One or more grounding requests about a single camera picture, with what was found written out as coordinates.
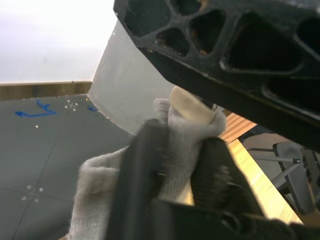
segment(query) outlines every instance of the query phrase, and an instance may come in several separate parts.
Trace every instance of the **gloved hand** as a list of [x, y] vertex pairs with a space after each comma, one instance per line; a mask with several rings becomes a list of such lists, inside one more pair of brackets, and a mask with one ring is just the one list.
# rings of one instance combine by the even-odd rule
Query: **gloved hand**
[[[159, 197], [175, 201], [190, 180], [202, 140], [220, 135], [225, 129], [226, 118], [221, 111], [217, 111], [209, 125], [196, 124], [185, 120], [171, 108], [167, 99], [157, 99], [153, 109], [154, 118], [168, 125], [169, 129], [168, 149], [163, 163], [167, 177]], [[91, 158], [81, 166], [68, 240], [101, 240], [104, 237], [125, 150]]]

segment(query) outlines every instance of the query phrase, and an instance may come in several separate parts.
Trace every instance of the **light wood surface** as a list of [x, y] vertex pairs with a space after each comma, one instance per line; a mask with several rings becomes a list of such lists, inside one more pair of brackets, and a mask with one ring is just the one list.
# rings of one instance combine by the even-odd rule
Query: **light wood surface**
[[302, 223], [292, 208], [264, 174], [248, 151], [235, 140], [228, 145], [237, 167], [242, 171], [266, 218], [285, 223]]
[[242, 116], [231, 113], [226, 117], [225, 132], [221, 134], [220, 138], [229, 144], [256, 125], [256, 123], [249, 121]]

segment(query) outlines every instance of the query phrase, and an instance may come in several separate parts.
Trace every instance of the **blue tape marking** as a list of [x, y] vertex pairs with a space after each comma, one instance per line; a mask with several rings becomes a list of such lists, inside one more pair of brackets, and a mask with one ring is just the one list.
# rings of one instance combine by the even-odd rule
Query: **blue tape marking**
[[36, 118], [36, 117], [42, 117], [42, 116], [57, 114], [55, 111], [52, 111], [52, 110], [49, 110], [49, 109], [48, 109], [48, 108], [50, 107], [50, 104], [43, 105], [43, 104], [40, 103], [40, 100], [39, 100], [39, 99], [36, 100], [36, 104], [38, 104], [38, 106], [39, 106], [40, 108], [42, 108], [43, 110], [45, 110], [46, 113], [39, 113], [39, 114], [30, 115], [30, 114], [27, 114], [27, 113], [22, 112], [22, 111], [16, 111], [15, 114], [17, 114], [17, 115], [20, 116], [21, 118], [23, 118], [23, 117]]
[[92, 106], [88, 106], [88, 109], [92, 112], [97, 112], [97, 109], [93, 108]]

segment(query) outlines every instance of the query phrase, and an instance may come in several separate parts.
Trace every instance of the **white wall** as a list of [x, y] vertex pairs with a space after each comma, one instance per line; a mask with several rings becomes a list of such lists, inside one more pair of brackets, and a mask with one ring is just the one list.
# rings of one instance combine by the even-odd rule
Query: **white wall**
[[92, 81], [113, 0], [0, 0], [0, 85]]

